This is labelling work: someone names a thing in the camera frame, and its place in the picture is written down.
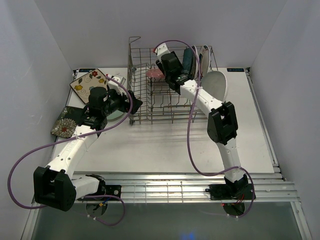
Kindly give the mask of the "dark teal square plate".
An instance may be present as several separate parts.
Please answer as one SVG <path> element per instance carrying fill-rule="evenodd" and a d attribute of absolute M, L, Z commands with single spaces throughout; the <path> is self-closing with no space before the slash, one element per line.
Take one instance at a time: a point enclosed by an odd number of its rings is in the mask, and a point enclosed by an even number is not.
<path fill-rule="evenodd" d="M 186 48 L 183 52 L 182 67 L 186 74 L 190 75 L 193 67 L 193 50 Z"/>

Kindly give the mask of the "pink polka dot plate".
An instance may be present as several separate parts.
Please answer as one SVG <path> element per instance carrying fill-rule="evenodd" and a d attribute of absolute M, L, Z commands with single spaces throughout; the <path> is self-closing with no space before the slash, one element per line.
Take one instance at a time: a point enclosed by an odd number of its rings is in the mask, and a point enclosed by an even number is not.
<path fill-rule="evenodd" d="M 147 70 L 145 74 L 148 78 L 163 79 L 165 76 L 159 68 Z"/>

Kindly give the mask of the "white oval plate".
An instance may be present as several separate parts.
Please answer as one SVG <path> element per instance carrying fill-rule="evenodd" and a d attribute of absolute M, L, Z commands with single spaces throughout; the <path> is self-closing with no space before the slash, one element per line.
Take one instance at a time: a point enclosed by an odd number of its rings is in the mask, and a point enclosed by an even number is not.
<path fill-rule="evenodd" d="M 222 102 L 226 101 L 228 95 L 228 82 L 226 76 L 221 71 L 210 71 L 200 80 L 201 87 Z"/>

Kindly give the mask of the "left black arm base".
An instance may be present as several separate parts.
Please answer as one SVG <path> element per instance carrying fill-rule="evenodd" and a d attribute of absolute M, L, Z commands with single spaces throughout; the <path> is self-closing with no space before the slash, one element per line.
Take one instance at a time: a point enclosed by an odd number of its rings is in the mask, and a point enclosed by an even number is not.
<path fill-rule="evenodd" d="M 106 184 L 105 179 L 102 176 L 99 176 L 96 174 L 86 175 L 86 177 L 95 178 L 99 181 L 99 183 L 98 183 L 97 192 L 88 194 L 87 196 L 84 197 L 84 200 L 86 201 L 95 200 L 95 201 L 106 202 L 109 200 L 115 201 L 115 199 L 112 197 L 97 197 L 97 196 L 110 195 L 110 196 L 116 196 L 119 198 L 121 197 L 121 191 L 122 191 L 121 185 Z"/>

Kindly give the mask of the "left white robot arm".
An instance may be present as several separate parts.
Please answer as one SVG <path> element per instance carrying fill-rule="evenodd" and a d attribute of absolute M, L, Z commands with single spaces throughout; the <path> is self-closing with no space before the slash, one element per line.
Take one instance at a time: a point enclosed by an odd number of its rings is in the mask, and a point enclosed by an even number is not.
<path fill-rule="evenodd" d="M 88 100 L 79 110 L 79 122 L 74 131 L 80 137 L 68 142 L 46 167 L 39 166 L 33 173 L 34 199 L 38 204 L 66 212 L 75 200 L 87 196 L 100 200 L 106 195 L 106 184 L 101 176 L 89 174 L 74 179 L 74 171 L 106 127 L 107 117 L 115 111 L 135 114 L 143 102 L 131 90 L 118 93 L 101 86 L 90 91 Z"/>

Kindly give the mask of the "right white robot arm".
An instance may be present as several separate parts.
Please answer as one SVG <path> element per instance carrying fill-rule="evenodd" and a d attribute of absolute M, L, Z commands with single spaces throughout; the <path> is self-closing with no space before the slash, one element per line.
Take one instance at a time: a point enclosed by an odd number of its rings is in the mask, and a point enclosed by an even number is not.
<path fill-rule="evenodd" d="M 175 52 L 156 51 L 156 64 L 165 76 L 169 87 L 192 102 L 207 117 L 207 134 L 217 145 L 221 155 L 226 184 L 226 194 L 232 198 L 249 198 L 253 193 L 247 172 L 241 167 L 236 137 L 238 122 L 235 107 L 231 102 L 223 102 L 205 91 L 198 82 L 183 72 L 183 66 Z"/>

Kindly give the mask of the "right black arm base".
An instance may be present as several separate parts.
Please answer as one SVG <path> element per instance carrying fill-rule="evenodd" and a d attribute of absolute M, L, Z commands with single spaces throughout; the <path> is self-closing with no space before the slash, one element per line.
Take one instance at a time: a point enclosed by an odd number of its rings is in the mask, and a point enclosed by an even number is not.
<path fill-rule="evenodd" d="M 226 184 L 210 184 L 206 189 L 211 200 L 251 200 L 256 198 L 256 194 L 252 189 L 252 184 L 248 184 L 243 190 L 235 193 Z"/>

